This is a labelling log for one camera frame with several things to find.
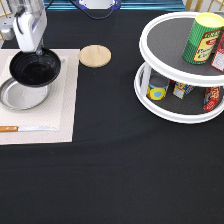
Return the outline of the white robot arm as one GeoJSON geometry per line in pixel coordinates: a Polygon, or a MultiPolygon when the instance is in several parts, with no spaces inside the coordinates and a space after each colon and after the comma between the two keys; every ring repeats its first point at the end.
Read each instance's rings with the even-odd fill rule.
{"type": "Polygon", "coordinates": [[[43,0],[7,0],[12,15],[3,23],[1,33],[6,40],[16,38],[24,53],[42,54],[47,16],[43,0]]]}

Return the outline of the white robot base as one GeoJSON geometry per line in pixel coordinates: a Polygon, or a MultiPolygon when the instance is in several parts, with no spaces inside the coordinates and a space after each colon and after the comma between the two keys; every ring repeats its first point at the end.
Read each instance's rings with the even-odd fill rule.
{"type": "Polygon", "coordinates": [[[77,3],[87,9],[109,9],[119,7],[121,0],[77,0],[77,3]]]}

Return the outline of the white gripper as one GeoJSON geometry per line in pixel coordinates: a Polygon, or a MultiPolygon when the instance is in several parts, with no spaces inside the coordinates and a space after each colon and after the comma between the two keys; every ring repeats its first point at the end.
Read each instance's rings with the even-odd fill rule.
{"type": "Polygon", "coordinates": [[[45,9],[28,12],[25,7],[19,7],[14,16],[3,22],[1,32],[6,40],[16,38],[22,52],[43,55],[42,37],[46,26],[45,9]]]}

